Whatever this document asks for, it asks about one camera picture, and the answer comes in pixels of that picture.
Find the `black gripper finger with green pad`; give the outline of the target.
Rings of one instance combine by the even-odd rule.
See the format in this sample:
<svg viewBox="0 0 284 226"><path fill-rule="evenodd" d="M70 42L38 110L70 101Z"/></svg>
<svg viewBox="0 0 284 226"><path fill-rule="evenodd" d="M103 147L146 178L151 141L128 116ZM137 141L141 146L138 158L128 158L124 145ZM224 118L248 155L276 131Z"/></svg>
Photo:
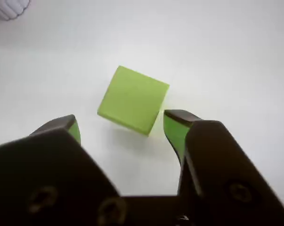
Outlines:
<svg viewBox="0 0 284 226"><path fill-rule="evenodd" d="M74 115L0 145L0 226L121 226L126 214Z"/></svg>
<svg viewBox="0 0 284 226"><path fill-rule="evenodd" d="M220 122L164 111L164 133L180 166L178 195L197 225L284 226L284 206Z"/></svg>

